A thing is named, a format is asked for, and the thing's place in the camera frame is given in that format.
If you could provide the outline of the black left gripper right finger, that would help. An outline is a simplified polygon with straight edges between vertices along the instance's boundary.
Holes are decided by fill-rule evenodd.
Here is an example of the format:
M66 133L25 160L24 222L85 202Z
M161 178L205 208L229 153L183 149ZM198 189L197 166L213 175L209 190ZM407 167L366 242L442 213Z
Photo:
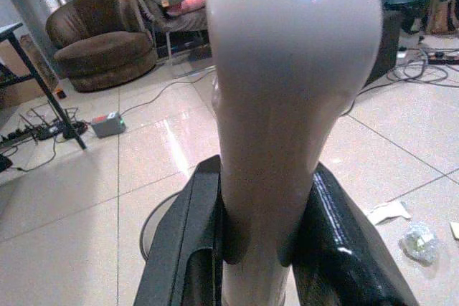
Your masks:
M293 255L301 305L417 305L375 226L323 164Z

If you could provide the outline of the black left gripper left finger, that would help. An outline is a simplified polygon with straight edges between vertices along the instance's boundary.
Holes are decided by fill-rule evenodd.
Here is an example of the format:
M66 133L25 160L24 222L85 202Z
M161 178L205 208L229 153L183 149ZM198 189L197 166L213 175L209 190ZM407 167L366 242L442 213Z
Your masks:
M221 305L220 157L199 163L156 227L134 305Z

